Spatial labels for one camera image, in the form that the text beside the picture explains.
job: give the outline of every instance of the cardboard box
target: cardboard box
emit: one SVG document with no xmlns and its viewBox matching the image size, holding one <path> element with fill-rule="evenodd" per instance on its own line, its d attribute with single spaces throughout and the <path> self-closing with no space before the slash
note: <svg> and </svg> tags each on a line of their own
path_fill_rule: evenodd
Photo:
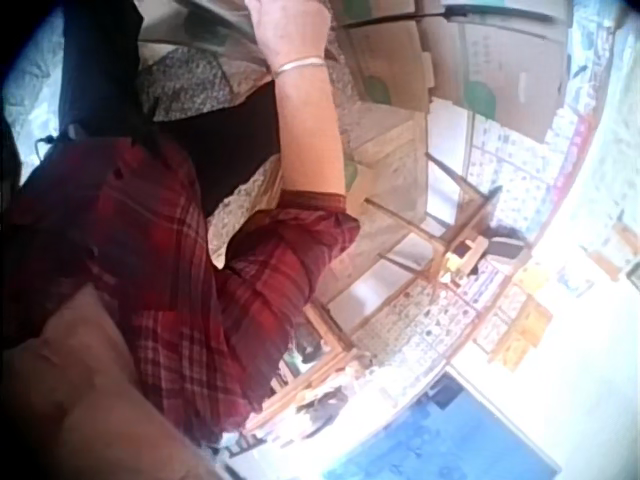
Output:
<svg viewBox="0 0 640 480">
<path fill-rule="evenodd" d="M 338 25 L 415 13 L 415 0 L 330 0 Z"/>
<path fill-rule="evenodd" d="M 567 44 L 569 37 L 569 28 L 567 25 L 558 20 L 549 20 L 541 22 L 524 17 L 511 17 L 507 15 L 491 15 L 491 14 L 468 14 L 464 17 L 453 16 L 449 18 L 451 22 L 472 23 L 477 25 L 486 25 L 490 27 L 503 28 L 514 32 L 525 33 L 555 42 Z"/>
<path fill-rule="evenodd" d="M 564 100 L 566 43 L 442 17 L 418 25 L 433 61 L 433 96 L 544 141 Z"/>
<path fill-rule="evenodd" d="M 429 108 L 420 36 L 406 20 L 348 29 L 351 72 L 363 100 L 426 112 Z"/>
</svg>

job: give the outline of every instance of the black pants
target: black pants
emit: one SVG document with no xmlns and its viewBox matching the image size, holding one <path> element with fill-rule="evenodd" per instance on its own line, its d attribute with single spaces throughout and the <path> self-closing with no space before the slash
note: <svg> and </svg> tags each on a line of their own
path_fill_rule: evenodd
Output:
<svg viewBox="0 0 640 480">
<path fill-rule="evenodd" d="M 133 0 L 66 0 L 63 9 L 61 132 L 77 124 L 93 137 L 171 136 L 191 157 L 206 216 L 280 151 L 273 82 L 236 107 L 153 123 L 135 87 L 142 16 Z"/>
</svg>

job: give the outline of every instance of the wooden table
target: wooden table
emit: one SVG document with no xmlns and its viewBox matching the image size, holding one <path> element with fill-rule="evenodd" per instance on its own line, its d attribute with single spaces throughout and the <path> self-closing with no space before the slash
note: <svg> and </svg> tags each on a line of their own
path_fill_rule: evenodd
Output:
<svg viewBox="0 0 640 480">
<path fill-rule="evenodd" d="M 426 218 L 427 159 L 425 114 L 359 104 L 341 118 L 348 138 L 347 155 L 373 170 L 369 198 L 388 205 L 417 224 Z M 396 222 L 370 205 L 357 214 L 360 235 L 354 245 L 324 273 L 316 297 L 328 305 L 408 235 Z"/>
</svg>

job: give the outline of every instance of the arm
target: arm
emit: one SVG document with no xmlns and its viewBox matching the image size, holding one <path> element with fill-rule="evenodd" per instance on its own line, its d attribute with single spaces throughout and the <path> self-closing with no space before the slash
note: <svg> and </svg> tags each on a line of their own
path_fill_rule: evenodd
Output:
<svg viewBox="0 0 640 480">
<path fill-rule="evenodd" d="M 314 0 L 247 0 L 258 43 L 272 71 L 322 57 L 330 16 Z M 284 188 L 344 194 L 344 161 L 329 74 L 288 70 L 276 79 Z"/>
<path fill-rule="evenodd" d="M 247 0 L 272 70 L 324 52 L 329 15 L 312 0 Z M 225 339 L 240 366 L 245 398 L 268 396 L 322 272 L 355 240 L 345 213 L 342 145 L 324 67 L 288 70 L 276 80 L 285 191 L 234 235 L 216 275 Z"/>
</svg>

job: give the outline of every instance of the plaid shirt sleeve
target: plaid shirt sleeve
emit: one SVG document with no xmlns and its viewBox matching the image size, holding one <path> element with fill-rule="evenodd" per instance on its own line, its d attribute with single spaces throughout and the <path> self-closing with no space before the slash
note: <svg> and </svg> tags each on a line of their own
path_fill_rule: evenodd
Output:
<svg viewBox="0 0 640 480">
<path fill-rule="evenodd" d="M 254 407 L 269 394 L 292 323 L 359 228 L 343 195 L 283 192 L 277 208 L 255 213 L 229 242 L 217 293 L 228 347 Z"/>
</svg>

